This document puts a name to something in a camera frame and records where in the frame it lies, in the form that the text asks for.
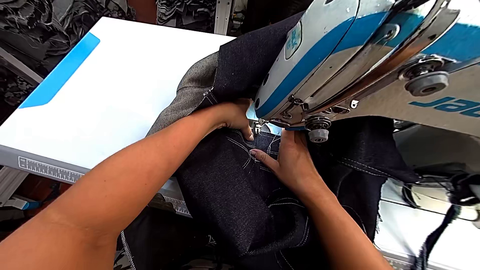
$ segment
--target industrial sewing machine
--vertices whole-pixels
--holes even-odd
[[[254,100],[258,125],[328,139],[380,115],[480,137],[478,0],[315,0]]]

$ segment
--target blue sticker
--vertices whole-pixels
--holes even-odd
[[[99,43],[100,39],[87,33],[18,108],[41,106],[52,100]]]

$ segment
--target finger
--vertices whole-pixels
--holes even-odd
[[[250,154],[265,164],[265,166],[267,166],[274,174],[277,174],[278,170],[280,169],[280,164],[278,164],[278,161],[260,149],[252,149],[250,150]]]
[[[250,128],[250,125],[248,123],[248,119],[245,117],[244,124],[240,128],[241,133],[243,134],[243,137],[249,141],[253,141],[253,132],[252,129]]]
[[[280,147],[295,145],[295,132],[292,130],[282,130],[282,136],[280,138]]]
[[[248,108],[250,107],[250,105],[252,104],[253,100],[249,99],[249,98],[239,98],[237,99],[236,101],[234,101],[233,103],[239,105],[242,110],[244,112],[246,112],[248,110]]]
[[[301,144],[303,145],[304,147],[307,146],[307,136],[305,135],[304,132],[302,131],[295,131],[295,142],[297,144]]]

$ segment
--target gray fabric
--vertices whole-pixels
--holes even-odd
[[[180,118],[188,116],[205,99],[212,105],[217,103],[211,91],[215,80],[217,56],[218,52],[210,54],[193,64],[180,81],[177,96],[160,113],[147,136],[166,128]]]

